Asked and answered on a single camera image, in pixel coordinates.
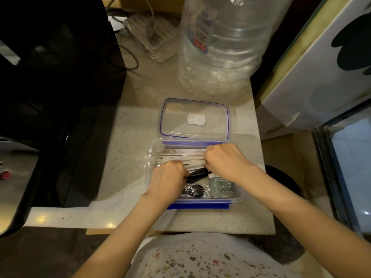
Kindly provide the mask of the black plastic spork in wrapper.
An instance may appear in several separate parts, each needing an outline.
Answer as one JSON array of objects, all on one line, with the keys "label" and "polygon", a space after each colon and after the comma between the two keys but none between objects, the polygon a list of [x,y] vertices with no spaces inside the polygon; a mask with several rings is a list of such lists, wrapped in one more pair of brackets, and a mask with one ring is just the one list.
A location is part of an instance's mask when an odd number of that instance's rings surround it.
[{"label": "black plastic spork in wrapper", "polygon": [[181,193],[183,197],[194,197],[194,198],[201,198],[205,195],[205,188],[201,185],[192,185],[186,189],[184,189]]}]

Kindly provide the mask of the white speckled shirt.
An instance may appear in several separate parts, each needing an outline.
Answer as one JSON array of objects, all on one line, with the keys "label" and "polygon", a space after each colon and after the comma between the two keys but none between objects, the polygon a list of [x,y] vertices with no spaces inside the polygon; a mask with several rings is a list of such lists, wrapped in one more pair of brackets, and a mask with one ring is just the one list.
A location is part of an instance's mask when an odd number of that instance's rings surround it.
[{"label": "white speckled shirt", "polygon": [[186,233],[145,239],[124,278],[297,278],[247,240]]}]

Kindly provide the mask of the black round bin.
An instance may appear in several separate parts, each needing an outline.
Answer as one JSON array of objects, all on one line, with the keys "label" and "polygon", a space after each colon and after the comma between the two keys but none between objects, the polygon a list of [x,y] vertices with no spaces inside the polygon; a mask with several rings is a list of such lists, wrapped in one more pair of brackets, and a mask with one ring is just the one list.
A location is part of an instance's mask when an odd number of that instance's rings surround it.
[{"label": "black round bin", "polygon": [[[265,169],[266,173],[274,180],[303,197],[299,185],[285,172],[270,165],[265,165]],[[273,218],[275,235],[244,235],[243,237],[255,247],[266,252],[275,261],[282,265],[288,265],[302,257],[305,249],[276,216]]]}]

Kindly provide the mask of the clear container with blue clips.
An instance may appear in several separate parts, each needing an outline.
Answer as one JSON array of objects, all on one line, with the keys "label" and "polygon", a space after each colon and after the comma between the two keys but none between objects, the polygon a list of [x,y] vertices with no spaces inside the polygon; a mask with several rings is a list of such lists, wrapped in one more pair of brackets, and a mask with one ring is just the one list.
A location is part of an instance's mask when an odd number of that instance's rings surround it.
[{"label": "clear container with blue clips", "polygon": [[[156,157],[160,150],[166,148],[207,148],[209,145],[217,145],[227,143],[227,140],[195,140],[195,139],[162,139],[155,140],[151,146],[146,160],[146,185],[151,182],[152,173],[156,166]],[[167,209],[229,209],[231,204],[242,201],[245,192],[242,188],[235,184],[235,197],[229,199],[212,199],[210,196],[209,178],[205,177],[195,183],[185,185],[184,189],[192,185],[201,185],[205,188],[205,195],[201,198],[183,197],[171,204]]]}]

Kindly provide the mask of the glass tank with dark frame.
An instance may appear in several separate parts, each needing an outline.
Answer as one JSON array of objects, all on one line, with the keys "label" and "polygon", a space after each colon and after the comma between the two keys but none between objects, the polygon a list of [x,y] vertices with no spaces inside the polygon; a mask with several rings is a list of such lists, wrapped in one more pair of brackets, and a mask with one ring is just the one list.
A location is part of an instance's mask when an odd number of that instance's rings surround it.
[{"label": "glass tank with dark frame", "polygon": [[313,130],[336,220],[371,242],[371,99]]}]

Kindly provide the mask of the dark packet with white dots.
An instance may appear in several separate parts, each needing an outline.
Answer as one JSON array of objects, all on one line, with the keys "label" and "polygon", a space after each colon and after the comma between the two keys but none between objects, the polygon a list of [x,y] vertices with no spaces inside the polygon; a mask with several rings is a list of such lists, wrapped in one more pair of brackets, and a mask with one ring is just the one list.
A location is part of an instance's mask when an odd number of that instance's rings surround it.
[{"label": "dark packet with white dots", "polygon": [[235,197],[235,184],[210,173],[208,175],[210,196],[212,199],[229,199]]}]

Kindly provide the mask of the person's right hand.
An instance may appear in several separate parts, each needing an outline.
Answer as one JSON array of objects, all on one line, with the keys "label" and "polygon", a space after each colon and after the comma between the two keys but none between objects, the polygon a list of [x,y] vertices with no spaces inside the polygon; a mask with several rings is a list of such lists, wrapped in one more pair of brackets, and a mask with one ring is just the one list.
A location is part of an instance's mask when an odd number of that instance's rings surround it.
[{"label": "person's right hand", "polygon": [[211,163],[216,172],[214,174],[234,182],[239,186],[246,186],[247,181],[254,177],[258,171],[258,167],[251,163],[239,148],[233,143],[222,143],[218,145],[210,145]]}]

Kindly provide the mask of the black appliance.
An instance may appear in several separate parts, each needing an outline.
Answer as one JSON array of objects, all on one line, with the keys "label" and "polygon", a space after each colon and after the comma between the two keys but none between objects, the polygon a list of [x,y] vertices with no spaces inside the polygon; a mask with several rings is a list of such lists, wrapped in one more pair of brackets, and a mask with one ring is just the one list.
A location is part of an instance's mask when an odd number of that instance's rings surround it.
[{"label": "black appliance", "polygon": [[96,199],[126,75],[102,0],[0,0],[0,237]]}]

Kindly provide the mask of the large clear water bottle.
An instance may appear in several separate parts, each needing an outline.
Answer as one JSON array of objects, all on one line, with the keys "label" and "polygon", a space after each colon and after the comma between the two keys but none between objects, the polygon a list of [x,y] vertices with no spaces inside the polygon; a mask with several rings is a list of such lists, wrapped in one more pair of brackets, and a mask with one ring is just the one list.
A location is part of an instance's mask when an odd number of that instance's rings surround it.
[{"label": "large clear water bottle", "polygon": [[202,98],[240,98],[293,0],[185,0],[178,78]]}]

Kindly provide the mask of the black plastic cutlery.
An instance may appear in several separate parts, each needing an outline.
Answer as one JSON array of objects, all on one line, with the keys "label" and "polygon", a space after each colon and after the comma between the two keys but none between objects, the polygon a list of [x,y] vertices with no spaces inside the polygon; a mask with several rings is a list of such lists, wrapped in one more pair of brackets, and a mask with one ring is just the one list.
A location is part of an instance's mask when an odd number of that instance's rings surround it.
[{"label": "black plastic cutlery", "polygon": [[207,168],[197,169],[190,173],[190,175],[187,177],[186,183],[187,184],[195,183],[205,177],[208,177],[210,173],[211,172]]}]

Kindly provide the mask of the person's left hand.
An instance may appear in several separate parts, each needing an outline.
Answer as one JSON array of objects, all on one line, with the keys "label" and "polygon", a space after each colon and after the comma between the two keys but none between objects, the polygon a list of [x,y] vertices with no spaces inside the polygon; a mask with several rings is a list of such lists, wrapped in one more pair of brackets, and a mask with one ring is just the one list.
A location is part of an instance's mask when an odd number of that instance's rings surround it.
[{"label": "person's left hand", "polygon": [[172,160],[154,169],[145,195],[159,206],[167,209],[178,199],[185,185],[175,183],[174,160]]}]

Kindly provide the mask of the bundle of paper chopstick sleeves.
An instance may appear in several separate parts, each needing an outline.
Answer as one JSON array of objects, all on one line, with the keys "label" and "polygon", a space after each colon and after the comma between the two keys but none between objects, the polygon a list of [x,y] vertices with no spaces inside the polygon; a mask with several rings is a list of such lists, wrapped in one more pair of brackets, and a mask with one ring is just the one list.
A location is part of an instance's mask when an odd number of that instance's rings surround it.
[{"label": "bundle of paper chopstick sleeves", "polygon": [[158,152],[156,166],[159,167],[172,160],[179,160],[189,172],[202,169],[206,164],[203,156],[206,150],[206,148],[166,148]]}]

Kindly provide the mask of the white power strip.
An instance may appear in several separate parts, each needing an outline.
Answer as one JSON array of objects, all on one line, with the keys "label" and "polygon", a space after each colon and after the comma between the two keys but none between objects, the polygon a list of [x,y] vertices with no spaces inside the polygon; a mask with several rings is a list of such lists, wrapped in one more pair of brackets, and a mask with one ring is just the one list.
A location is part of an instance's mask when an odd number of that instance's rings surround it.
[{"label": "white power strip", "polygon": [[164,16],[134,14],[124,21],[124,26],[156,62],[163,63],[178,54],[180,29]]}]

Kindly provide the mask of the white box with black print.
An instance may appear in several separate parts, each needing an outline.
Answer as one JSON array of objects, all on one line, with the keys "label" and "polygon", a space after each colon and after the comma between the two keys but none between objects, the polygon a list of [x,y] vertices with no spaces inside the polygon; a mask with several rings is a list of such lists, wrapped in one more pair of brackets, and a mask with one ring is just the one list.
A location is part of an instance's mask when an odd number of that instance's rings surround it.
[{"label": "white box with black print", "polygon": [[323,0],[256,102],[261,140],[312,130],[371,98],[371,0]]}]

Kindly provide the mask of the person's right forearm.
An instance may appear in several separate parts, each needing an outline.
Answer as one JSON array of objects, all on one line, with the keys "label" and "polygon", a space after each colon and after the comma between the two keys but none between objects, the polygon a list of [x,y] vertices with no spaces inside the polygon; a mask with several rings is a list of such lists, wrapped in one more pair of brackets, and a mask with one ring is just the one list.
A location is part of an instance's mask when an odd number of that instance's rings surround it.
[{"label": "person's right forearm", "polygon": [[371,243],[271,178],[245,166],[241,186],[335,278],[371,278]]}]

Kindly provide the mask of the person's left forearm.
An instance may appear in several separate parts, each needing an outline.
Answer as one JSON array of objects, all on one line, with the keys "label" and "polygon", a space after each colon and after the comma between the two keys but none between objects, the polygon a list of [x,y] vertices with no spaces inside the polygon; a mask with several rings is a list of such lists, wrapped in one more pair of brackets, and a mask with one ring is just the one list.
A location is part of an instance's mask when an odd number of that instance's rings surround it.
[{"label": "person's left forearm", "polygon": [[123,278],[146,234],[177,198],[173,192],[145,192],[72,278]]}]

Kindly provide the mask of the clear container lid blue seal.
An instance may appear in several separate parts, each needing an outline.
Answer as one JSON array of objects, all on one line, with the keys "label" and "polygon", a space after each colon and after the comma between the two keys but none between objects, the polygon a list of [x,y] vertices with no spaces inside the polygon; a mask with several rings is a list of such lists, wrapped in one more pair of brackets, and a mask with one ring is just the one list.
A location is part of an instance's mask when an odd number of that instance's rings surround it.
[{"label": "clear container lid blue seal", "polygon": [[168,139],[227,140],[231,124],[226,104],[167,98],[159,112],[158,132]]}]

